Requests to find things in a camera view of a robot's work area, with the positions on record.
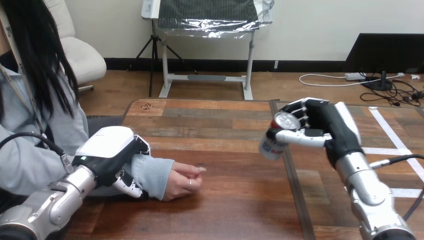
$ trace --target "white wall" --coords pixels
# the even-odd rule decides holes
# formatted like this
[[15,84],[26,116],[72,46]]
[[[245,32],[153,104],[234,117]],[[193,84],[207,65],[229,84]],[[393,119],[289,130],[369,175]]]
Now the white wall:
[[[105,58],[134,58],[150,37],[142,0],[66,3],[76,36]],[[344,61],[359,33],[424,33],[423,10],[423,0],[275,0],[274,23],[257,34],[254,59]],[[248,42],[168,38],[186,59],[247,59]]]

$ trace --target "black monitor stand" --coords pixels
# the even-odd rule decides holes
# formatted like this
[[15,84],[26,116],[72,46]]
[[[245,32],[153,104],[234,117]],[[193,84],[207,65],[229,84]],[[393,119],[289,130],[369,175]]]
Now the black monitor stand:
[[361,82],[365,82],[365,83],[362,84],[362,86],[364,86],[368,89],[371,89],[371,90],[375,90],[375,91],[388,91],[388,90],[391,90],[393,88],[392,82],[387,80],[386,71],[381,72],[381,77],[367,76],[364,80],[361,80]]

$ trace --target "woman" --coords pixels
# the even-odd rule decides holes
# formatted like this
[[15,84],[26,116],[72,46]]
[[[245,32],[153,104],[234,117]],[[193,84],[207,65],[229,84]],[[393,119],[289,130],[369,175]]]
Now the woman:
[[[1,0],[0,3],[15,41],[9,44],[10,29],[6,21],[2,22],[0,141],[15,133],[45,134],[73,156],[88,140],[88,125],[78,103],[77,80],[65,57],[55,21],[43,0]],[[16,46],[21,61],[16,54],[13,58],[11,46]],[[18,70],[20,64],[25,74]],[[0,149],[0,166],[0,189],[15,195],[28,196],[65,174],[56,153],[43,148],[43,144],[32,137],[15,138]],[[170,159],[139,154],[127,167],[150,197],[162,201],[197,192],[202,185],[201,172],[205,171]],[[93,194],[118,192],[104,187]],[[5,194],[0,193],[0,203],[7,201],[2,197]]]

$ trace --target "white chair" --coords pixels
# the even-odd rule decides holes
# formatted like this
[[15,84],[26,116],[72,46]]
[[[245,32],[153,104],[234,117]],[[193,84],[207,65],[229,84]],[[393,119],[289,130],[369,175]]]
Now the white chair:
[[[106,63],[103,57],[88,43],[75,38],[75,28],[65,0],[44,0],[59,31],[60,41],[66,58],[75,73],[78,84],[103,78]],[[94,87],[79,87],[80,92]]]

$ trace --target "long black hair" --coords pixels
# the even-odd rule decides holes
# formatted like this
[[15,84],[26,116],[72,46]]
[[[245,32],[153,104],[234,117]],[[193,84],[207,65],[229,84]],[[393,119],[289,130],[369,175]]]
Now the long black hair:
[[[48,7],[43,0],[0,2],[10,21],[25,72],[34,88],[37,106],[52,113],[52,95],[56,94],[63,111],[73,117],[72,101],[78,100],[77,78],[65,56],[56,22]],[[75,99],[68,99],[65,94],[67,89],[61,85],[61,65]],[[4,99],[0,95],[0,116],[4,115],[3,104]]]

